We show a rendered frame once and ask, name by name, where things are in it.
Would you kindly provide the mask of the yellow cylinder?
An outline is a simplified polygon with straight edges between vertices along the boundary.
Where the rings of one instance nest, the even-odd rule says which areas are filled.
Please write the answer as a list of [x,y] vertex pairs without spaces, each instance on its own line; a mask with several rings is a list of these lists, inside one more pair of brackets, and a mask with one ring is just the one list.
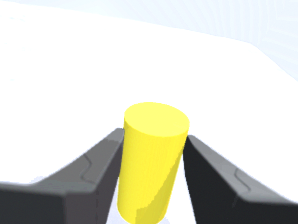
[[179,109],[142,102],[124,112],[124,145],[117,206],[129,224],[158,224],[165,217],[190,127]]

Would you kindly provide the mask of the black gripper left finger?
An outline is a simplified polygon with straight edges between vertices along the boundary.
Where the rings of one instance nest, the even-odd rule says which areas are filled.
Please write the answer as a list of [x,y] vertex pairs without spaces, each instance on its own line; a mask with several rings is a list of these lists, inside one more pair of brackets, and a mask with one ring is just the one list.
[[0,224],[106,224],[121,170],[124,128],[32,183],[0,181]]

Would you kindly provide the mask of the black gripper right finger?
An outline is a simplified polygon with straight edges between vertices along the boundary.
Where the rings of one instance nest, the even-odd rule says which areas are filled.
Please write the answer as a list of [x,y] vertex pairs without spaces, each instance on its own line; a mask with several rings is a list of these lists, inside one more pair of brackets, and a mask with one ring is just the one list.
[[298,202],[247,174],[194,135],[183,164],[196,224],[298,224]]

